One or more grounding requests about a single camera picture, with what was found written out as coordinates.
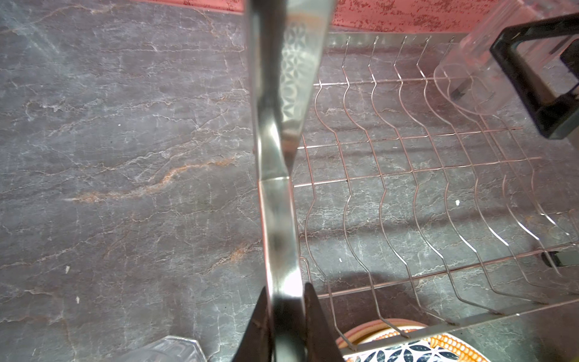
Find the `wire rack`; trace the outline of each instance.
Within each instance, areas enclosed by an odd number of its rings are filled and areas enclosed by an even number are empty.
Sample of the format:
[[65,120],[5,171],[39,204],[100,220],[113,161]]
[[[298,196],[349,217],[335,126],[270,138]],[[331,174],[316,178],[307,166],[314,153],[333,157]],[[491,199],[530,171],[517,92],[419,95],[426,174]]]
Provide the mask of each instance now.
[[[293,179],[305,278],[344,356],[579,300],[577,270],[545,253],[576,247],[572,176],[520,108],[465,114],[430,76],[462,36],[329,35]],[[371,319],[399,335],[353,345]]]

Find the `plate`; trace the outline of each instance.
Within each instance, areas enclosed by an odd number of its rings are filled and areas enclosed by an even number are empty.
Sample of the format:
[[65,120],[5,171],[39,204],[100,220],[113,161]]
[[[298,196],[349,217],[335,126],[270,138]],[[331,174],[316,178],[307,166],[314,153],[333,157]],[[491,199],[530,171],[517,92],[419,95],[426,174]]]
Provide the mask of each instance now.
[[[412,332],[425,327],[424,324],[409,321],[389,319],[393,325],[405,332]],[[398,335],[381,320],[372,321],[358,326],[345,336],[354,344],[366,343]],[[340,348],[347,346],[342,338],[336,343]],[[347,362],[490,362],[482,353],[474,347],[450,334],[440,334],[433,337],[423,338],[416,342],[404,343],[398,346],[387,347],[370,352],[362,352],[348,356]]]

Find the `textured red wall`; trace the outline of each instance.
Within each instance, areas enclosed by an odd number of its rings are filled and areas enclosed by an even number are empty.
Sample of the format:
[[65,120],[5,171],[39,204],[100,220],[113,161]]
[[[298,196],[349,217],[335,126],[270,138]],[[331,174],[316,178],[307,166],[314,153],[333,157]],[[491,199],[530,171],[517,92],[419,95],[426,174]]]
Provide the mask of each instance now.
[[[149,0],[242,12],[243,0]],[[334,25],[369,31],[469,32],[499,0],[338,0]]]

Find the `clear glass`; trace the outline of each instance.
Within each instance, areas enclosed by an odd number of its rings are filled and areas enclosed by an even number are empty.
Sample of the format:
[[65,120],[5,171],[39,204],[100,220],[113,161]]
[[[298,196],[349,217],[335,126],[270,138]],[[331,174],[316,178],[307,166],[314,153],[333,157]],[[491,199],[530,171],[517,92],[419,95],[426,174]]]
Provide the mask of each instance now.
[[168,335],[112,362],[207,362],[207,359],[197,341]]
[[[511,83],[489,52],[499,33],[512,25],[571,14],[579,5],[571,0],[502,0],[464,39],[449,49],[434,71],[438,90],[464,111],[493,114],[515,94]],[[531,69],[541,72],[571,42],[549,38],[517,48]]]

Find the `metal wire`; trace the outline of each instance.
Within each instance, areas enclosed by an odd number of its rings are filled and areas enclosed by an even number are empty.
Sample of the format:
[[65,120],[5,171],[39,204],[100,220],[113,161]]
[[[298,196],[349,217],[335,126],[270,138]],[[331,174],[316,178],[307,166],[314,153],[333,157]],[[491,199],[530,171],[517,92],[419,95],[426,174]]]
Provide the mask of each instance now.
[[[317,273],[315,273],[315,276],[318,277],[319,279],[321,279],[321,281],[325,285],[326,293],[318,293],[318,297],[329,299],[329,307],[330,307],[330,311],[331,311],[332,321],[334,324],[334,329],[348,345],[348,348],[343,350],[343,354],[346,355],[346,354],[348,354],[352,351],[356,351],[356,350],[368,350],[370,347],[367,347],[367,346],[365,347],[363,345],[362,346],[356,346],[353,343],[354,341],[350,341],[348,338],[346,338],[344,332],[342,332],[340,330],[339,321],[338,321],[338,318],[336,316],[335,301],[334,301],[334,299],[336,297],[339,297],[339,296],[354,294],[354,293],[363,292],[363,291],[370,291],[372,294],[373,305],[375,307],[376,315],[377,315],[378,319],[380,319],[382,322],[384,322],[389,327],[398,331],[401,334],[401,336],[406,338],[406,339],[416,339],[417,337],[415,337],[415,336],[417,336],[418,334],[414,333],[414,332],[404,332],[404,331],[400,330],[399,328],[397,328],[395,325],[393,325],[388,319],[386,319],[382,315],[381,309],[380,309],[380,302],[378,300],[376,290],[378,290],[380,288],[385,288],[388,286],[394,286],[394,285],[409,283],[411,290],[412,290],[411,296],[412,296],[412,299],[415,303],[415,307],[417,307],[418,310],[421,310],[425,314],[435,318],[436,320],[438,320],[440,322],[440,324],[437,324],[436,326],[429,327],[432,329],[433,334],[435,334],[435,332],[438,333],[441,330],[455,330],[459,326],[460,327],[466,327],[469,324],[482,323],[481,321],[484,322],[487,320],[494,320],[497,318],[507,317],[510,315],[518,315],[519,312],[517,312],[517,310],[520,310],[521,313],[526,313],[531,309],[542,309],[542,308],[546,308],[546,307],[549,307],[552,305],[564,304],[564,303],[567,303],[570,301],[570,299],[564,299],[563,301],[561,301],[559,299],[551,300],[551,299],[537,298],[533,295],[515,294],[515,293],[499,290],[491,278],[491,275],[490,275],[489,270],[488,270],[489,265],[495,265],[495,264],[505,263],[508,261],[514,261],[514,264],[516,265],[518,272],[521,273],[523,280],[525,281],[525,283],[527,285],[533,286],[533,287],[543,288],[544,290],[546,289],[546,290],[557,291],[559,293],[566,294],[567,296],[565,296],[565,298],[572,298],[572,301],[577,300],[577,297],[572,297],[573,294],[576,294],[576,292],[574,292],[573,290],[567,290],[564,288],[562,289],[559,285],[548,285],[548,284],[545,284],[544,282],[537,283],[536,281],[531,280],[530,276],[527,275],[523,266],[521,265],[521,259],[522,258],[527,258],[527,257],[530,257],[532,255],[543,254],[546,256],[548,263],[551,265],[552,270],[555,272],[555,274],[558,277],[562,277],[565,280],[575,280],[575,278],[563,275],[561,273],[561,271],[559,270],[560,268],[558,268],[556,266],[556,263],[554,262],[554,260],[552,259],[552,257],[549,254],[550,251],[561,250],[561,249],[564,249],[564,248],[567,248],[570,246],[578,247],[578,245],[575,242],[575,240],[573,239],[572,235],[567,230],[565,230],[565,228],[563,226],[559,225],[559,223],[557,223],[553,219],[552,215],[558,215],[558,217],[567,217],[569,219],[570,225],[573,227],[574,231],[576,233],[579,233],[579,228],[577,227],[577,224],[573,218],[573,213],[575,212],[575,209],[555,211],[552,213],[547,213],[543,209],[541,203],[538,201],[538,198],[537,198],[536,192],[535,192],[536,170],[535,170],[535,166],[533,165],[533,162],[540,160],[541,157],[529,156],[523,150],[521,144],[519,143],[519,141],[517,140],[517,138],[515,136],[515,133],[517,131],[521,130],[522,128],[521,127],[508,126],[504,120],[502,120],[498,117],[497,117],[497,119],[501,122],[502,127],[491,128],[488,124],[488,121],[484,117],[480,117],[480,119],[477,120],[477,119],[473,118],[472,116],[465,114],[462,110],[460,110],[456,107],[453,108],[452,106],[450,106],[451,109],[456,110],[457,115],[460,115],[463,121],[466,121],[466,122],[474,125],[476,128],[475,130],[467,130],[467,131],[461,130],[461,131],[459,131],[456,128],[456,124],[455,124],[456,121],[455,120],[445,117],[443,114],[441,114],[441,112],[439,110],[435,109],[435,107],[433,107],[431,104],[429,96],[427,95],[427,88],[428,88],[429,84],[431,84],[430,82],[434,80],[434,78],[432,78],[431,76],[427,76],[424,69],[421,67],[421,60],[423,59],[423,56],[424,56],[427,48],[429,47],[429,43],[431,42],[431,39],[432,39],[430,36],[428,36],[426,38],[421,38],[421,39],[426,39],[426,41],[422,40],[422,42],[423,42],[422,50],[421,50],[420,55],[418,56],[418,58],[415,62],[416,69],[420,73],[421,77],[404,78],[401,74],[400,69],[397,66],[398,62],[401,58],[401,53],[403,52],[405,44],[406,44],[407,40],[409,39],[409,36],[405,36],[403,38],[400,46],[398,47],[398,52],[397,52],[396,58],[395,58],[394,63],[393,63],[393,70],[396,73],[397,79],[377,79],[377,77],[375,76],[375,72],[373,71],[373,68],[372,68],[372,64],[373,64],[372,62],[373,62],[373,59],[375,58],[375,52],[376,52],[377,44],[379,43],[379,40],[381,40],[380,36],[382,36],[382,35],[376,36],[374,39],[374,42],[372,44],[372,50],[371,50],[371,54],[369,56],[368,66],[367,66],[368,79],[354,80],[353,81],[349,77],[349,72],[348,72],[347,67],[346,67],[346,60],[347,60],[347,57],[349,55],[349,46],[350,46],[350,39],[351,39],[350,36],[345,38],[345,44],[343,45],[343,57],[342,57],[342,64],[341,64],[343,81],[336,79],[336,80],[332,80],[330,82],[327,82],[327,81],[322,82],[322,80],[320,78],[318,78],[318,82],[314,85],[315,87],[318,88],[318,91],[316,93],[316,96],[314,98],[314,103],[313,103],[314,112],[315,112],[315,115],[316,115],[316,118],[317,118],[317,121],[319,122],[319,124],[322,125],[323,129],[327,130],[328,132],[330,132],[333,135],[335,142],[329,142],[329,143],[317,142],[317,143],[313,144],[312,142],[306,142],[306,137],[302,136],[303,145],[301,147],[299,147],[299,149],[303,150],[305,152],[305,161],[307,164],[307,170],[309,173],[310,181],[294,184],[294,188],[296,188],[296,189],[297,188],[307,188],[307,187],[312,188],[312,197],[313,198],[312,198],[312,201],[309,205],[309,208],[308,208],[306,216],[305,216],[304,234],[303,234],[304,241],[305,241],[305,249],[307,251],[307,258],[304,258],[304,257],[302,257],[302,258],[304,259],[305,267],[307,270],[307,276],[308,276],[309,280],[310,281],[312,280],[312,274],[310,273],[310,266],[307,263],[308,259],[310,262],[313,263],[313,266],[317,270]],[[411,39],[411,42],[413,44],[416,44],[416,39]],[[448,49],[450,48],[452,43],[453,43],[453,39],[451,39],[450,42],[448,43],[448,47],[447,47],[446,51],[448,51]],[[428,107],[428,109],[430,111],[430,119],[439,120],[440,122],[442,122],[443,125],[450,127],[452,129],[452,132],[443,132],[443,133],[432,132],[430,130],[429,126],[427,126],[425,123],[418,120],[418,118],[413,115],[413,113],[411,112],[411,108],[413,107],[413,105],[407,104],[403,100],[402,90],[405,89],[405,85],[410,84],[410,83],[419,83],[419,82],[424,84],[422,96],[423,96],[423,100],[424,100],[425,105]],[[417,135],[417,136],[406,136],[406,135],[403,136],[401,134],[400,129],[393,122],[386,119],[378,111],[376,104],[375,104],[376,89],[380,85],[387,84],[387,83],[394,84],[394,85],[396,85],[396,87],[398,87],[397,93],[398,93],[398,102],[399,102],[400,107],[404,110],[404,114],[407,116],[408,122],[416,125],[417,129],[420,129],[423,134]],[[355,86],[355,85],[372,85],[373,88],[372,88],[372,92],[370,95],[372,114],[376,116],[376,119],[379,122],[379,124],[384,125],[386,128],[392,130],[396,135],[395,137],[372,138],[368,128],[363,126],[361,124],[361,122],[356,118],[356,116],[350,112],[350,110],[346,104],[346,99],[347,99],[347,95],[348,95],[349,91],[351,90],[351,87]],[[319,107],[318,99],[319,99],[320,93],[323,90],[332,89],[333,87],[345,87],[345,90],[344,90],[344,93],[343,93],[343,96],[341,99],[341,101],[342,101],[341,108],[343,109],[343,112],[346,115],[347,120],[355,127],[355,129],[361,131],[364,134],[365,139],[354,140],[354,141],[341,140],[336,129],[331,127],[323,119],[323,117],[320,115],[320,112],[318,111],[318,107]],[[473,151],[470,150],[469,147],[465,145],[463,138],[471,136],[471,135],[477,135],[477,134],[481,135],[483,137],[484,141],[486,142],[486,145],[492,150],[492,154],[494,155],[493,160],[485,160],[484,162],[474,162],[473,161],[473,159],[472,159],[472,152]],[[497,138],[498,134],[508,135],[509,138],[512,140],[512,144],[521,153],[522,157],[520,157],[520,158],[508,157],[508,153],[505,150],[504,145]],[[436,142],[434,141],[435,138],[440,138],[442,140],[450,140],[451,138],[455,139],[460,146],[459,149],[457,150],[457,152],[461,151],[461,154],[464,154],[464,156],[466,157],[468,162],[464,163],[464,164],[458,164],[458,165],[448,165],[448,166],[445,165],[445,163],[442,160],[441,154],[436,146]],[[419,140],[419,139],[428,140],[429,145],[432,147],[432,150],[434,151],[434,155],[435,155],[434,159],[438,162],[438,164],[440,166],[431,166],[431,167],[415,167],[414,166],[414,164],[411,162],[411,157],[409,155],[409,150],[412,148],[412,146],[408,142],[410,140]],[[391,171],[391,172],[383,172],[383,170],[380,166],[379,156],[376,153],[376,149],[375,149],[375,144],[377,142],[382,142],[382,141],[395,141],[395,142],[398,142],[400,144],[401,149],[404,153],[405,162],[408,165],[407,169],[396,170],[396,171]],[[370,150],[368,152],[368,156],[371,156],[372,163],[375,166],[377,173],[355,175],[355,176],[351,175],[349,173],[348,167],[346,166],[346,158],[345,158],[344,151],[343,151],[343,147],[347,146],[347,145],[368,145],[369,150]],[[314,177],[315,167],[313,167],[313,165],[312,165],[312,160],[311,160],[312,156],[310,154],[310,151],[313,149],[321,149],[321,148],[332,149],[332,147],[335,147],[338,150],[337,155],[339,156],[339,162],[341,164],[341,169],[343,169],[344,177],[324,179],[323,176],[317,175],[317,174],[316,174],[316,177]],[[518,172],[516,170],[516,167],[514,166],[514,165],[520,164],[520,163],[523,163],[529,167],[529,170],[531,172],[530,187],[528,187],[525,184],[525,182],[523,181],[523,176],[520,174],[520,172]],[[507,235],[503,235],[504,231],[493,227],[491,225],[491,223],[488,221],[487,215],[480,205],[479,191],[480,191],[480,187],[481,187],[480,186],[481,175],[479,174],[478,168],[481,166],[491,166],[491,165],[498,165],[499,166],[498,169],[500,170],[500,179],[501,179],[500,203],[502,205],[504,205],[504,208],[505,208],[505,211],[507,212],[509,220],[512,223],[514,223],[514,225],[516,225],[516,227],[518,229],[523,230],[525,235],[531,236],[533,238],[533,240],[535,240],[538,243],[538,247],[536,247],[535,249],[530,250],[530,251],[525,251],[525,252],[522,252],[519,254],[515,253],[514,249],[512,248],[513,241],[509,240],[510,237]],[[472,195],[473,195],[473,200],[474,200],[474,206],[475,206],[476,213],[477,213],[477,216],[478,216],[480,222],[482,223],[484,228],[488,231],[488,239],[494,240],[492,242],[496,243],[497,245],[504,245],[507,248],[509,255],[495,258],[495,259],[491,259],[491,260],[485,260],[483,258],[483,256],[481,256],[481,253],[479,252],[479,250],[473,245],[472,241],[469,240],[468,237],[463,236],[463,234],[459,231],[459,227],[457,226],[453,217],[451,216],[449,206],[448,206],[449,187],[451,184],[451,176],[449,174],[449,170],[463,170],[463,169],[465,170],[465,172],[470,172],[470,174],[474,178],[474,184],[472,185],[472,189],[473,189]],[[515,212],[513,211],[512,207],[510,205],[509,196],[507,194],[507,189],[509,187],[509,180],[508,180],[507,175],[509,173],[509,170],[514,175],[514,178],[516,179],[516,183],[518,186],[520,186],[520,189],[523,191],[523,194],[526,196],[526,198],[533,205],[534,212],[539,217],[547,220],[547,223],[552,225],[554,228],[561,231],[567,237],[566,243],[559,243],[558,245],[547,247],[545,245],[545,243],[543,242],[543,240],[541,240],[541,237],[538,236],[538,233],[533,232],[532,231],[533,228],[529,225],[526,225],[527,222],[525,220],[520,219],[515,214]],[[445,258],[441,249],[439,249],[435,246],[438,242],[436,240],[431,240],[431,238],[427,237],[425,235],[425,233],[423,232],[423,225],[421,225],[421,223],[419,221],[419,217],[417,215],[417,199],[418,199],[418,195],[420,192],[420,186],[421,186],[417,175],[420,173],[433,172],[433,171],[442,171],[442,175],[444,176],[445,186],[444,186],[444,191],[441,191],[441,192],[442,192],[442,197],[444,197],[444,215],[445,215],[446,222],[452,228],[453,235],[457,240],[459,240],[459,243],[468,247],[468,249],[473,253],[473,255],[476,256],[476,259],[477,259],[476,263],[468,264],[468,265],[453,265],[453,266],[451,266],[449,264],[449,262],[447,261],[447,259]],[[421,241],[425,245],[424,247],[427,248],[428,250],[431,250],[438,257],[438,259],[440,259],[440,261],[442,262],[442,264],[444,266],[443,270],[438,270],[435,272],[427,272],[427,270],[420,270],[419,273],[416,273],[416,271],[413,271],[409,262],[402,256],[402,254],[399,250],[400,246],[395,245],[395,243],[393,243],[393,241],[391,240],[391,238],[389,236],[389,233],[387,232],[387,229],[385,228],[385,224],[387,223],[387,219],[384,217],[384,200],[389,192],[388,177],[395,176],[395,175],[405,175],[405,174],[410,175],[411,180],[414,183],[414,193],[413,193],[413,198],[412,198],[412,219],[413,219],[414,228],[418,232]],[[381,231],[380,239],[382,241],[386,242],[386,245],[388,245],[388,249],[392,252],[393,256],[395,256],[396,259],[399,260],[404,265],[404,269],[405,269],[406,275],[407,275],[406,278],[389,280],[389,281],[385,281],[382,283],[376,283],[374,281],[373,272],[379,272],[379,270],[371,270],[371,268],[365,264],[364,256],[361,255],[359,252],[356,252],[356,250],[355,250],[354,246],[352,245],[352,242],[349,238],[348,220],[351,217],[351,215],[350,215],[350,212],[351,212],[350,201],[352,200],[352,197],[354,195],[352,181],[372,179],[372,178],[379,178],[380,179],[380,185],[381,185],[381,190],[382,190],[382,197],[380,198],[380,203],[378,205],[378,210],[377,210],[378,211],[378,220],[379,220],[379,224],[380,224],[380,231]],[[342,224],[341,234],[343,234],[343,242],[344,242],[349,254],[353,257],[353,259],[356,261],[356,263],[364,270],[364,274],[367,277],[368,284],[366,286],[349,287],[349,288],[344,289],[344,290],[336,291],[336,290],[332,290],[331,283],[330,283],[331,276],[322,269],[321,263],[319,263],[320,260],[324,259],[324,254],[318,252],[317,255],[314,255],[314,252],[312,251],[311,241],[310,241],[312,231],[309,230],[309,226],[310,226],[310,219],[312,216],[312,212],[313,212],[314,208],[316,207],[316,204],[319,201],[319,197],[318,197],[318,193],[316,191],[316,188],[320,185],[336,184],[336,183],[341,183],[341,182],[345,182],[347,185],[346,200],[345,200],[344,208],[342,210],[342,222],[341,222],[341,224]],[[456,285],[454,274],[457,272],[460,272],[463,270],[469,270],[469,269],[481,270],[482,274],[485,277],[486,283],[490,287],[491,292],[494,294],[497,294],[497,295],[502,295],[502,296],[508,297],[509,300],[512,301],[512,303],[511,303],[512,307],[508,307],[505,309],[495,309],[495,308],[491,308],[490,306],[487,306],[487,305],[480,303],[479,300],[473,301],[473,300],[468,300],[468,299],[464,298],[461,295],[460,289]],[[422,298],[421,298],[419,290],[417,288],[417,282],[419,280],[432,279],[435,277],[442,277],[442,276],[447,277],[448,280],[450,281],[450,285],[452,287],[452,293],[454,294],[454,296],[456,297],[456,299],[458,301],[482,309],[484,311],[483,314],[468,317],[468,318],[462,319],[462,320],[453,320],[453,319],[449,319],[446,316],[443,316],[443,315],[439,314],[438,312],[435,312],[435,311],[431,310],[430,308],[426,307],[424,305],[424,303],[422,302]],[[519,305],[519,303],[521,303],[521,302],[527,302],[527,303],[522,305],[520,308],[517,307]],[[427,328],[425,331],[420,332],[420,336],[423,337],[423,335],[427,335],[428,333],[430,333],[430,332],[429,332],[429,329]],[[388,344],[387,341],[382,341],[380,343],[382,343],[382,345]],[[371,345],[372,345],[372,348],[374,348],[378,344],[372,342]]]

